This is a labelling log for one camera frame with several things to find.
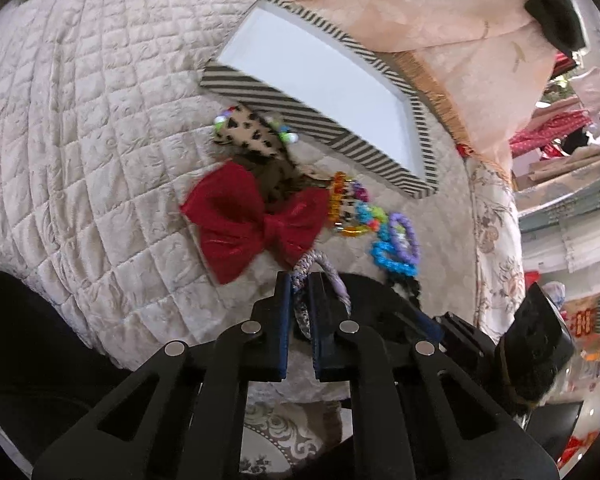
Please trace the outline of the floral cream bed cover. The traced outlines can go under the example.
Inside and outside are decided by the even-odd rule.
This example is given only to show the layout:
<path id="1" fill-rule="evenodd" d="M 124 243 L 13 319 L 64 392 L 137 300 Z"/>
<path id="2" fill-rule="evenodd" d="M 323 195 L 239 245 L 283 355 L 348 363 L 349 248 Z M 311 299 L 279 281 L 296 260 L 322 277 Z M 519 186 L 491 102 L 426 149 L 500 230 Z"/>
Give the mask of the floral cream bed cover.
<path id="1" fill-rule="evenodd" d="M 474 324 L 499 341 L 513 324 L 526 293 L 514 190 L 483 162 L 470 158 L 465 166 L 477 252 Z"/>

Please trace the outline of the hanging clothes rack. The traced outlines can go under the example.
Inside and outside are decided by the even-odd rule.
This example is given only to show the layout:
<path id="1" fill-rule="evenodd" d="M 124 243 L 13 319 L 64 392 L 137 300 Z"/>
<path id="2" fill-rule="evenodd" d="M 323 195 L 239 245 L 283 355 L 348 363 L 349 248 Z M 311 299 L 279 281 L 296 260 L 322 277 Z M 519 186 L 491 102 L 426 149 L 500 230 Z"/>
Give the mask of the hanging clothes rack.
<path id="1" fill-rule="evenodd" d="M 551 80 L 528 125 L 510 140 L 513 157 L 564 140 L 586 127 L 600 127 L 600 66 L 573 70 Z"/>

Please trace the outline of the leopard print hair bow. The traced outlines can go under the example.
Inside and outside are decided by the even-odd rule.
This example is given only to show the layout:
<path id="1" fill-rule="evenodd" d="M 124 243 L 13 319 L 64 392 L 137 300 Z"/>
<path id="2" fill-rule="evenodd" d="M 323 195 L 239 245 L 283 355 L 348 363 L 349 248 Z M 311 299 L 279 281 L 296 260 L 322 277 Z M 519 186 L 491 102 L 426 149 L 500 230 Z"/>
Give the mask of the leopard print hair bow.
<path id="1" fill-rule="evenodd" d="M 294 133 L 280 120 L 266 119 L 245 105 L 236 105 L 219 114 L 213 127 L 213 142 L 232 148 L 232 161 L 256 178 L 268 203 L 286 200 L 305 188 L 328 188 L 332 183 L 328 174 L 292 157 L 287 140 Z"/>

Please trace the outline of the small red tag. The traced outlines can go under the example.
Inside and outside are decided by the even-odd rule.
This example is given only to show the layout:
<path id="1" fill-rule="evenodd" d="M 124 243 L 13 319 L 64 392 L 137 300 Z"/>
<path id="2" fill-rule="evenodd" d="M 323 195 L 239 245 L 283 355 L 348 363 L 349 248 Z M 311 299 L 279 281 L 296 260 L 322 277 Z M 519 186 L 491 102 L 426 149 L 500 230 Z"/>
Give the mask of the small red tag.
<path id="1" fill-rule="evenodd" d="M 460 155 L 460 157 L 463 157 L 463 158 L 471 157 L 471 149 L 468 148 L 467 145 L 457 143 L 455 145 L 455 147 L 456 147 L 457 153 Z"/>

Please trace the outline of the peach fringed blanket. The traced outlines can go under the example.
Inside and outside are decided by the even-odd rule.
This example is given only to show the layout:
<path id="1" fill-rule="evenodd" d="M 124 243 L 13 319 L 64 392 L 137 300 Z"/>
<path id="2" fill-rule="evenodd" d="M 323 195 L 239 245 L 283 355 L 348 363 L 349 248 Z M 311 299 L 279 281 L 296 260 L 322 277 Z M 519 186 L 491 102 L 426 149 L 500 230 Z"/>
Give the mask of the peach fringed blanket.
<path id="1" fill-rule="evenodd" d="M 527 0 L 294 0 L 367 49 L 385 53 L 453 139 L 503 178 L 556 50 Z"/>

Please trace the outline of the red satin hair bow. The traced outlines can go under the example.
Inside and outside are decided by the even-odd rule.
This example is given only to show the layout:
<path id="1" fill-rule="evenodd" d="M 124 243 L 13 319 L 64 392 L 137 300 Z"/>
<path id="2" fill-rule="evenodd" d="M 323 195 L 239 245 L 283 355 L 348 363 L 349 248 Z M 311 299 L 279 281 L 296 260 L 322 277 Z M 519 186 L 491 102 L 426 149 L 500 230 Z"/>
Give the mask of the red satin hair bow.
<path id="1" fill-rule="evenodd" d="M 256 178 L 236 162 L 206 174 L 181 206 L 197 227 L 204 260 L 222 285 L 239 278 L 261 252 L 294 266 L 312 248 L 328 210 L 324 188 L 305 188 L 268 208 Z"/>

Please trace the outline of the striped shallow tray box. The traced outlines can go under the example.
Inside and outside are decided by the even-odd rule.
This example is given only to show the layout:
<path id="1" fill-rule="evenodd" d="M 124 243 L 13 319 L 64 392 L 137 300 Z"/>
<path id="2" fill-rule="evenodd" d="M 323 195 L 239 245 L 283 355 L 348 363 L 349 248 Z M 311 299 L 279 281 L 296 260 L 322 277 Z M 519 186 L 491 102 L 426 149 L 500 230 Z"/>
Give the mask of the striped shallow tray box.
<path id="1" fill-rule="evenodd" d="M 408 196 L 437 192 L 426 105 L 417 91 L 299 3 L 253 3 L 210 58 L 200 84 L 259 114 L 282 115 L 295 132 Z"/>

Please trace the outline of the black scrunchie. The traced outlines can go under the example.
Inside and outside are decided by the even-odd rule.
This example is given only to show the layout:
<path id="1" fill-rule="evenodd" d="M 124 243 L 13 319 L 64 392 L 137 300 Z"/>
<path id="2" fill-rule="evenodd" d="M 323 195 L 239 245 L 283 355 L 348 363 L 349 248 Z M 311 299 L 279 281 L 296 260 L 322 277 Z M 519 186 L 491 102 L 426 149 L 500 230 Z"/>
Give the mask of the black scrunchie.
<path id="1" fill-rule="evenodd" d="M 415 309 L 420 310 L 420 284 L 414 276 L 400 273 L 388 273 L 385 284 L 395 292 L 400 289 L 403 298 Z"/>

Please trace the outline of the cream quilted bedspread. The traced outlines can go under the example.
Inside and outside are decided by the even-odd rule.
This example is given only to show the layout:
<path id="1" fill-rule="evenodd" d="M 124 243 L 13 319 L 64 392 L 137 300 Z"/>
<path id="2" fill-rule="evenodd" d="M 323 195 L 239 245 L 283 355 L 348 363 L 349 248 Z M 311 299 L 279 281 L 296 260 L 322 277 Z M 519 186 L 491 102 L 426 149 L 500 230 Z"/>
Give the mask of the cream quilted bedspread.
<path id="1" fill-rule="evenodd" d="M 264 252 L 218 283 L 181 213 L 230 156 L 215 118 L 242 104 L 200 81 L 257 0 L 29 0 L 0 10 L 0 271 L 41 294 L 87 345 L 136 370 L 163 344 L 210 341 L 274 288 Z M 468 175 L 426 107 L 437 192 L 408 196 L 301 133 L 297 162 L 342 171 L 406 214 L 422 310 L 477 307 Z"/>

